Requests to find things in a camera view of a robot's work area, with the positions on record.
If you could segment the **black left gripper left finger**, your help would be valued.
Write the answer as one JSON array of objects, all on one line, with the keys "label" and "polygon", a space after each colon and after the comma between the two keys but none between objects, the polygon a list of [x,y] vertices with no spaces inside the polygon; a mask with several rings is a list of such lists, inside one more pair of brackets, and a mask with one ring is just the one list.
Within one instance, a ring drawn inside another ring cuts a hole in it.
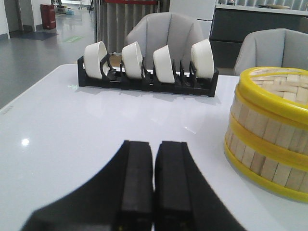
[{"label": "black left gripper left finger", "polygon": [[149,143],[124,141],[93,178],[34,211],[24,231],[150,231],[153,160]]}]

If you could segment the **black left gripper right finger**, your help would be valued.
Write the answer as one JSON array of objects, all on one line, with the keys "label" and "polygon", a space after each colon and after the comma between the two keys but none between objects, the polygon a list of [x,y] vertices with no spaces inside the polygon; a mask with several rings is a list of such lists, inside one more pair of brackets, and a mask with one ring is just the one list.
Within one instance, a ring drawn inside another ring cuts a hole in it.
[{"label": "black left gripper right finger", "polygon": [[155,161],[156,231],[243,231],[205,180],[185,142],[163,141]]}]

